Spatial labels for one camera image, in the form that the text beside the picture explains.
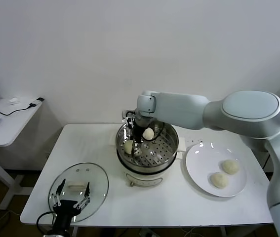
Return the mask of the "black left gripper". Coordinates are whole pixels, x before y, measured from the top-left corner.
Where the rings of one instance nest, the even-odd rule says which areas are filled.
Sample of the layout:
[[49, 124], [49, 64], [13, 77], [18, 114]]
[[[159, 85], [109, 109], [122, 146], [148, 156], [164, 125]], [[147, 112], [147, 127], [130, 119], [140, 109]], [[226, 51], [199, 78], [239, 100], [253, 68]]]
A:
[[64, 188], [66, 179], [55, 189], [55, 192], [50, 194], [50, 199], [53, 203], [53, 211], [56, 214], [56, 219], [53, 224], [53, 231], [67, 231], [70, 227], [71, 221], [75, 216], [81, 213], [90, 203], [90, 183], [88, 182], [85, 192], [80, 201], [74, 200], [60, 200], [62, 190]]

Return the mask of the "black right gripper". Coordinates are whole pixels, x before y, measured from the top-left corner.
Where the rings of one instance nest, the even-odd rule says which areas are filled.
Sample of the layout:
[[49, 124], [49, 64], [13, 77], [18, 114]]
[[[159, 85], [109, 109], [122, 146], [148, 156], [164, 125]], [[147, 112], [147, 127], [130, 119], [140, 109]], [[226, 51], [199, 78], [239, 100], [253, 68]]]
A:
[[129, 153], [131, 156], [140, 157], [142, 155], [142, 135], [145, 131], [145, 127], [141, 127], [136, 123], [136, 119], [133, 119], [132, 137], [133, 141], [129, 141]]

